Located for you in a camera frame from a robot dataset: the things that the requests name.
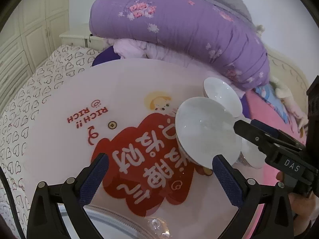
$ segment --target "heart pattern sheet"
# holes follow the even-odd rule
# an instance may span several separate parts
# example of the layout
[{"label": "heart pattern sheet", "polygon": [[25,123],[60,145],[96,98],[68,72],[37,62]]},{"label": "heart pattern sheet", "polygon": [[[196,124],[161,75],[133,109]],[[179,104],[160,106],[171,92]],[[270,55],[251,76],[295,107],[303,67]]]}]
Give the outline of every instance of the heart pattern sheet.
[{"label": "heart pattern sheet", "polygon": [[[42,105],[50,100],[54,92],[68,80],[90,68],[98,54],[98,51],[90,48],[60,46],[23,85],[0,118],[0,165],[11,188],[25,235],[32,199],[26,197],[25,176],[20,163],[27,157],[25,151],[29,128],[34,125]],[[13,234],[20,238],[1,182],[0,215]]]}]

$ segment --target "human hand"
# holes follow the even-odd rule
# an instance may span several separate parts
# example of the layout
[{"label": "human hand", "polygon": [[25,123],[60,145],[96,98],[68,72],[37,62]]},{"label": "human hand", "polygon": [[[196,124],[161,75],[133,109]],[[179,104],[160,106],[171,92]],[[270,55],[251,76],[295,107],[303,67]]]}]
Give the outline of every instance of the human hand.
[{"label": "human hand", "polygon": [[[279,181],[283,181],[283,172],[277,173],[276,179]],[[289,193],[288,197],[292,211],[298,214],[298,216],[293,221],[294,235],[300,235],[307,229],[310,223],[311,214],[316,207],[316,196],[313,192],[311,192],[309,198],[296,193]]]}]

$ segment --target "pink blanket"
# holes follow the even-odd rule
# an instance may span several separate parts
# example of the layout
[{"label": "pink blanket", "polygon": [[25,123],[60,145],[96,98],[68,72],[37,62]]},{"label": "pink blanket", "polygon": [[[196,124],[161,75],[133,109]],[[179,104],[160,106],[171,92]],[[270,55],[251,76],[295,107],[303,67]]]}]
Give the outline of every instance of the pink blanket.
[{"label": "pink blanket", "polygon": [[[298,126],[293,115],[288,113],[289,123],[285,124],[282,118],[275,112],[262,98],[260,98],[254,91],[250,90],[246,92],[246,97],[249,105],[250,117],[251,119],[256,119],[262,121],[263,123],[273,127],[280,129],[283,132],[291,135],[298,141],[305,144],[306,138],[300,138],[298,133]],[[265,164],[263,167],[264,171],[264,180],[263,184],[265,185],[275,185],[278,181],[276,180],[276,175],[278,170],[271,167],[268,164]],[[262,212],[262,208],[259,207],[256,211],[257,216],[260,216]],[[250,238],[256,225],[258,219],[255,221],[253,228],[246,238]]]}]

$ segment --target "blue gripper pad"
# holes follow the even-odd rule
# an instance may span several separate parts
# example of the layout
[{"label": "blue gripper pad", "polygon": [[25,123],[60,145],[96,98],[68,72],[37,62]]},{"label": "blue gripper pad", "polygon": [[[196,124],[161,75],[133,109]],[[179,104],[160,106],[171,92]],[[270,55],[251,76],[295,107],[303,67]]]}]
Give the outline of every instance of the blue gripper pad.
[{"label": "blue gripper pad", "polygon": [[213,171],[223,187],[230,203],[241,208],[244,203],[244,192],[240,184],[235,180],[231,165],[222,155],[217,155],[213,159]]},{"label": "blue gripper pad", "polygon": [[275,129],[271,126],[268,126],[267,124],[262,123],[261,121],[256,120],[256,119],[253,119],[250,124],[253,125],[254,127],[257,127],[259,129],[261,129],[262,131],[270,134],[272,137],[278,138],[278,130],[277,129]]},{"label": "blue gripper pad", "polygon": [[101,184],[108,170],[109,161],[106,154],[103,154],[103,156],[101,156],[99,160],[96,160],[97,162],[90,170],[90,173],[87,174],[87,178],[83,181],[81,187],[79,188],[78,201],[82,207],[91,203],[99,185]]}]

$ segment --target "white bowl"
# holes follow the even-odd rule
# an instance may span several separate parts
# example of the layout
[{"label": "white bowl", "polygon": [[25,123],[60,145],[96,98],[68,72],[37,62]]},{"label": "white bowl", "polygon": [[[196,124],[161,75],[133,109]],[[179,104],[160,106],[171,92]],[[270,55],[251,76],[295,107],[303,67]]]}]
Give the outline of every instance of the white bowl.
[{"label": "white bowl", "polygon": [[232,115],[216,101],[205,97],[184,101],[175,118],[181,153],[209,169],[213,168],[214,156],[219,154],[234,164],[241,149],[234,123]]},{"label": "white bowl", "polygon": [[[245,117],[239,117],[239,119],[246,121],[247,123],[251,123],[251,119],[247,119]],[[258,146],[249,142],[248,140],[241,138],[241,154],[238,158],[238,161],[245,166],[250,166],[255,169],[260,169],[265,164],[266,155],[258,150]]]},{"label": "white bowl", "polygon": [[209,77],[204,80],[204,96],[223,105],[234,118],[242,114],[238,95],[227,83],[218,78]]}]

